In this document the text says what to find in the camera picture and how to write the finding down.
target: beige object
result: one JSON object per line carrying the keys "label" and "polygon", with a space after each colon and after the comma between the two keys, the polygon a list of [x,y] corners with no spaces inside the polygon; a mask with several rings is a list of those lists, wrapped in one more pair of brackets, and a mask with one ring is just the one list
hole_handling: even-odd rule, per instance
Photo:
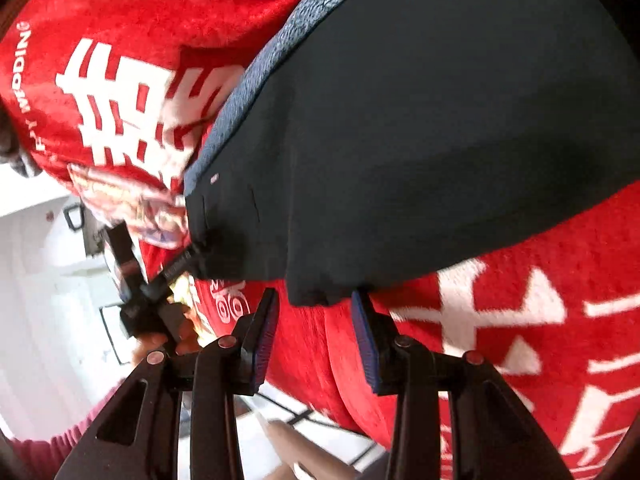
{"label": "beige object", "polygon": [[282,463],[292,470],[299,463],[316,480],[354,480],[356,468],[326,452],[281,420],[258,420]]}
{"label": "beige object", "polygon": [[291,468],[286,464],[279,465],[270,475],[263,480],[297,480]]}

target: human hand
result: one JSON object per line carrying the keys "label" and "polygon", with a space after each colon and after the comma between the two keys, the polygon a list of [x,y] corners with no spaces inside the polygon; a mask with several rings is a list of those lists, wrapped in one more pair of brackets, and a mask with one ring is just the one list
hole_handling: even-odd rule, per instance
{"label": "human hand", "polygon": [[[180,341],[175,347],[175,352],[178,355],[191,354],[200,350],[198,344],[198,334],[196,333],[193,323],[190,319],[185,319],[180,325],[178,330],[180,335]],[[138,344],[133,351],[131,357],[131,364],[136,367],[140,364],[142,359],[146,358],[146,355],[152,350],[160,348],[167,342],[167,336],[165,334],[144,334],[138,338]]]}

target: white wall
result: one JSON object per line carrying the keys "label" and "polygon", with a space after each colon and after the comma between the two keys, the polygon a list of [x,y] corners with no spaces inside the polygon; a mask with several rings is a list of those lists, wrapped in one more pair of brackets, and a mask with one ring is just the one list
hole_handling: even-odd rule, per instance
{"label": "white wall", "polygon": [[15,173],[9,165],[0,165],[0,217],[47,202],[69,192],[46,173],[35,178],[24,178]]}
{"label": "white wall", "polygon": [[123,373],[98,313],[117,293],[103,259],[82,258],[66,202],[0,218],[0,415],[22,439],[80,421]]}

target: red blanket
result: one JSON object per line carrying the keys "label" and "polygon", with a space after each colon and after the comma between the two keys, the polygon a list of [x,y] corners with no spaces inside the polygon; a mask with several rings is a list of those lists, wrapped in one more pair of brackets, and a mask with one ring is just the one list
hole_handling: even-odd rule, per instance
{"label": "red blanket", "polygon": [[[179,189],[198,128],[298,1],[31,0],[0,42],[0,98],[61,182],[74,162]],[[514,248],[374,300],[431,349],[484,352],[575,477],[592,478],[640,408],[639,219],[635,184]],[[145,247],[149,273],[170,256]],[[395,401],[364,381],[346,302],[300,309],[282,282],[199,282],[200,310],[228,333],[269,285],[282,298],[270,381],[388,446]]]}

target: pink sleeve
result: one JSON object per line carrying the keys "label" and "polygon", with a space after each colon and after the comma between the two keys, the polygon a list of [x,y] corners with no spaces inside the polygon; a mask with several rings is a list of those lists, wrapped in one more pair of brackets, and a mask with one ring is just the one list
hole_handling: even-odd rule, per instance
{"label": "pink sleeve", "polygon": [[50,441],[12,440],[14,451],[22,461],[31,469],[38,480],[52,480],[65,458],[71,453],[82,434],[94,421],[104,405],[118,389],[114,387],[98,405],[96,405],[87,418],[69,428],[65,433],[53,437]]}

